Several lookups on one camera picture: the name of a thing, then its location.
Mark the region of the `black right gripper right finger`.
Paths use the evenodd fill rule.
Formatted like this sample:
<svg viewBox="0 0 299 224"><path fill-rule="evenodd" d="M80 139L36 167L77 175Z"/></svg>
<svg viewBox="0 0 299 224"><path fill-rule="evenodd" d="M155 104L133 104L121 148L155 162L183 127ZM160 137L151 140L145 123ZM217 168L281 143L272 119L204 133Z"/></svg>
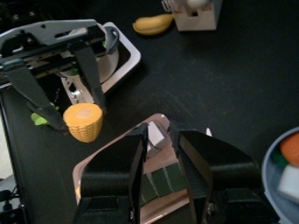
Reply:
<svg viewBox="0 0 299 224"><path fill-rule="evenodd" d="M276 224L255 159L231 144L175 123L169 134L187 184L192 223Z"/></svg>

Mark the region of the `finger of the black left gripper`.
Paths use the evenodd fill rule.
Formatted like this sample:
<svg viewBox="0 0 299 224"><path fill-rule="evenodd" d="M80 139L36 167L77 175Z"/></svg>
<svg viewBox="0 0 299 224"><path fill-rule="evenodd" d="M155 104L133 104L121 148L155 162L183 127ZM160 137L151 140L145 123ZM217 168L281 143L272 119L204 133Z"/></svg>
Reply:
<svg viewBox="0 0 299 224"><path fill-rule="evenodd" d="M93 101L101 110L105 111L105 96L99 82L99 64L93 51L89 46L84 46L73 50L73 55L79 64L79 69L88 84L88 90Z"/></svg>
<svg viewBox="0 0 299 224"><path fill-rule="evenodd" d="M26 66L14 66L4 69L13 88L32 105L32 110L38 114L56 130L65 130L67 125L61 119L61 115L50 104L42 88L34 79Z"/></svg>

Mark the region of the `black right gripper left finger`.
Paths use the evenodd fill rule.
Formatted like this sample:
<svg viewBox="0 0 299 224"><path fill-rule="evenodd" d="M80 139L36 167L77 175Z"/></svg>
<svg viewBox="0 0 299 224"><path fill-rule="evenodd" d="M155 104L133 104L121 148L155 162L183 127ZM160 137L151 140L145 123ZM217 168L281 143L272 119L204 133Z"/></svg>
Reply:
<svg viewBox="0 0 299 224"><path fill-rule="evenodd" d="M147 130L141 123L85 165L72 224L140 224Z"/></svg>

